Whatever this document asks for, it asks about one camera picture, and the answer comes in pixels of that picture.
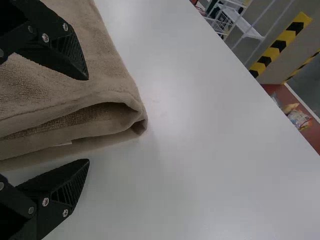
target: beige towel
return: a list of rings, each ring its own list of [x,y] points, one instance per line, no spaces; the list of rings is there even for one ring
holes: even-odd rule
[[[89,71],[74,80],[18,54],[0,65],[0,160],[130,127],[147,114],[93,0],[42,0],[71,24]]]

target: red floor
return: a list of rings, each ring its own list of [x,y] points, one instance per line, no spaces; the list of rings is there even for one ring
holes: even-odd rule
[[[276,93],[277,98],[281,101],[282,105],[299,103],[295,96],[288,90],[285,85],[278,84],[262,84],[264,90],[269,94]],[[308,114],[312,117],[309,111],[301,104],[297,107],[297,110],[301,110],[303,113]],[[320,155],[320,124],[313,119],[312,126],[306,128],[300,132],[304,138],[310,143],[310,145]]]

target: bolt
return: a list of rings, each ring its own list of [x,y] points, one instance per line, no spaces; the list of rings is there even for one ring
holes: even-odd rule
[[[63,27],[63,29],[64,29],[65,31],[68,31],[68,25],[67,25],[66,23],[64,23],[64,24],[62,25],[62,27]]]
[[[32,34],[34,33],[34,28],[32,26],[28,26],[28,30],[30,33],[32,33]]]
[[[46,206],[48,206],[48,204],[49,204],[49,198],[48,198],[48,197],[45,197],[45,198],[43,199],[43,201],[42,201],[42,206],[46,207]]]
[[[33,206],[31,206],[30,208],[29,208],[29,210],[28,210],[28,214],[33,214],[34,213],[34,211],[35,211],[35,208],[33,207]]]
[[[62,216],[65,218],[66,216],[68,216],[68,209],[63,210]]]
[[[48,43],[49,42],[49,36],[47,34],[42,34],[42,40],[45,42],[45,43]]]

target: hazard tape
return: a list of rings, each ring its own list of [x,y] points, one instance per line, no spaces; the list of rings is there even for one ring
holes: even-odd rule
[[[280,53],[296,38],[296,36],[312,22],[312,18],[300,12],[292,23],[284,30],[274,43],[262,54],[249,69],[254,78],[262,74],[267,66],[275,61]]]
[[[291,79],[294,75],[296,75],[305,65],[310,63],[312,59],[314,59],[315,56],[317,56],[320,53],[320,49],[313,54],[307,61],[305,61],[297,70],[295,70],[282,84],[285,84],[289,79]]]

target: white tabletop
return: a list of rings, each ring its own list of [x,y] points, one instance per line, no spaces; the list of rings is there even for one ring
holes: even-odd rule
[[[189,0],[96,0],[136,80],[140,138],[78,158],[73,215],[46,240],[319,240],[320,158]]]

